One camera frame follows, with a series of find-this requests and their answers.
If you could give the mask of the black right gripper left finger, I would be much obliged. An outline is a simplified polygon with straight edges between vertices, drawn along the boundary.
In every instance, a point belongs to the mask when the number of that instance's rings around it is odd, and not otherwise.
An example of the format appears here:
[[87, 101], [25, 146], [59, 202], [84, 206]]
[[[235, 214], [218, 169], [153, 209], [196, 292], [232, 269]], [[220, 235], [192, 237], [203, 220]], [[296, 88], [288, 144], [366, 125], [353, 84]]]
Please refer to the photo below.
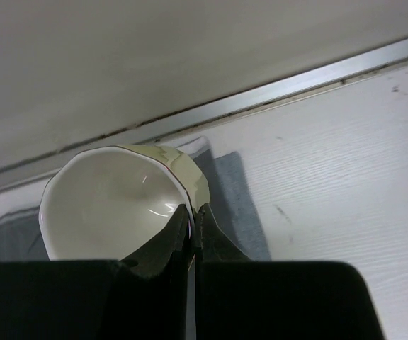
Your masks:
[[191, 258], [189, 214], [186, 206], [181, 204], [160, 232], [120, 262], [135, 276], [151, 280], [167, 272], [175, 260], [187, 271]]

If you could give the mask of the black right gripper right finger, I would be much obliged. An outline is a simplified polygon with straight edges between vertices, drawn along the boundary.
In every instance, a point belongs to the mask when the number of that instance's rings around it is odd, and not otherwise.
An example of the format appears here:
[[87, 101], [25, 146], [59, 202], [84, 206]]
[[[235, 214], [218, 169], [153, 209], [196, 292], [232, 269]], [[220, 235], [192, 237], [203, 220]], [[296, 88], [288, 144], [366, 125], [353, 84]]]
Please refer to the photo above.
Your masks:
[[219, 228], [209, 203], [201, 206], [193, 234], [195, 262], [251, 262]]

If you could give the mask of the pale green mug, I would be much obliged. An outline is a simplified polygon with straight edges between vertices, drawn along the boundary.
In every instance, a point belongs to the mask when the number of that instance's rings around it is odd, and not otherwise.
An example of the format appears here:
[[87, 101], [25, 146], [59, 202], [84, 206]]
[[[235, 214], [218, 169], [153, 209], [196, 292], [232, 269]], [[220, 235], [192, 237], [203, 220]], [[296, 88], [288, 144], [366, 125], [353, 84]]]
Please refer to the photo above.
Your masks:
[[38, 214], [51, 261], [121, 260], [160, 233], [184, 205], [188, 225], [210, 201], [194, 160], [167, 146], [78, 153], [46, 184]]

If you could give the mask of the grey striped cloth placemat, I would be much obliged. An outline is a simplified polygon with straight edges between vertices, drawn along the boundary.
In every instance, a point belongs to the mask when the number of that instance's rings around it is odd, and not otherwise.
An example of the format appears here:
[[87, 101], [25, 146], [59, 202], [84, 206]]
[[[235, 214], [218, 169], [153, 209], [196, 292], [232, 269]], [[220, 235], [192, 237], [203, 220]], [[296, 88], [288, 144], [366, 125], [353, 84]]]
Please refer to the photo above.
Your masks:
[[[220, 229], [250, 259], [271, 255], [237, 152], [214, 157], [205, 137], [173, 147], [188, 154], [208, 180], [210, 206]], [[38, 223], [38, 206], [47, 181], [34, 181], [0, 193], [0, 262], [48, 258]]]

